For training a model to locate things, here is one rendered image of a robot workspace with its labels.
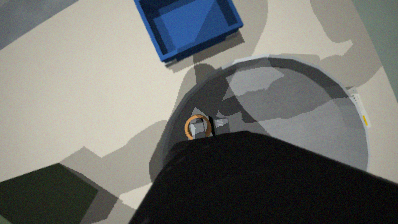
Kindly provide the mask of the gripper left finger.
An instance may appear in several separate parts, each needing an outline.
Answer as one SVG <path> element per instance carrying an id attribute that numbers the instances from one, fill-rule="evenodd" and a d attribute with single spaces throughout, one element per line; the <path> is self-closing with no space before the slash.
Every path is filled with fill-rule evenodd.
<path id="1" fill-rule="evenodd" d="M 193 139 L 206 137 L 202 118 L 196 118 L 196 123 L 191 123 L 191 131 Z"/>

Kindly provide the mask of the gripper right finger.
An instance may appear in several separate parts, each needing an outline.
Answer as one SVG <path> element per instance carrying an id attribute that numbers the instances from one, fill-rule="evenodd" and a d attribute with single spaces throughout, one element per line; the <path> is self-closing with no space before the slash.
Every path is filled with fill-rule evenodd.
<path id="1" fill-rule="evenodd" d="M 219 118 L 214 115 L 208 117 L 211 123 L 211 133 L 213 136 L 223 133 L 230 133 L 228 118 Z"/>

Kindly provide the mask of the blue open crate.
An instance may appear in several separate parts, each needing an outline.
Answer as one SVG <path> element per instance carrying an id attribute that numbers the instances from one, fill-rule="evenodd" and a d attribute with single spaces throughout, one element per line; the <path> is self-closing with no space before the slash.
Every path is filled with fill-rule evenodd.
<path id="1" fill-rule="evenodd" d="M 134 0 L 134 3 L 165 67 L 237 37 L 237 29 L 244 25 L 232 0 Z"/>

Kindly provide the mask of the grey round turning table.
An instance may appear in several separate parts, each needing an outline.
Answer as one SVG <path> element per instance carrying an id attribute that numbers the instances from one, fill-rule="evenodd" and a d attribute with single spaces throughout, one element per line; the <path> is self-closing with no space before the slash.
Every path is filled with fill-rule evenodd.
<path id="1" fill-rule="evenodd" d="M 159 173 L 170 149 L 191 140 L 185 124 L 195 114 L 208 120 L 226 117 L 230 133 L 272 136 L 369 173 L 372 126 L 356 87 L 344 87 L 320 66 L 300 58 L 261 54 L 208 73 L 184 95 L 168 121 Z"/>

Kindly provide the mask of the bronze bushing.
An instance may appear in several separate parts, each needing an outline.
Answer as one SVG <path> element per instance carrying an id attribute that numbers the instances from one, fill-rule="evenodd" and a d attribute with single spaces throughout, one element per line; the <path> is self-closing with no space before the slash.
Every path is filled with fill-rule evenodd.
<path id="1" fill-rule="evenodd" d="M 198 116 L 196 116 L 196 115 L 198 115 Z M 206 134 L 206 137 L 209 137 L 209 136 L 210 136 L 210 133 L 211 133 L 211 123 L 210 123 L 210 121 L 209 121 L 205 116 L 203 116 L 203 115 L 200 116 L 200 115 L 201 115 L 201 114 L 195 114 L 195 115 L 191 116 L 191 117 L 187 120 L 187 122 L 186 122 L 186 124 L 185 124 L 185 133 L 186 133 L 187 137 L 190 138 L 191 140 L 193 139 L 193 137 L 192 137 L 192 132 L 191 132 L 190 129 L 189 129 L 189 123 L 190 123 L 190 121 L 191 121 L 192 119 L 194 119 L 194 118 L 202 118 L 202 119 L 204 119 L 204 120 L 207 122 L 207 130 L 205 131 L 205 134 Z"/>

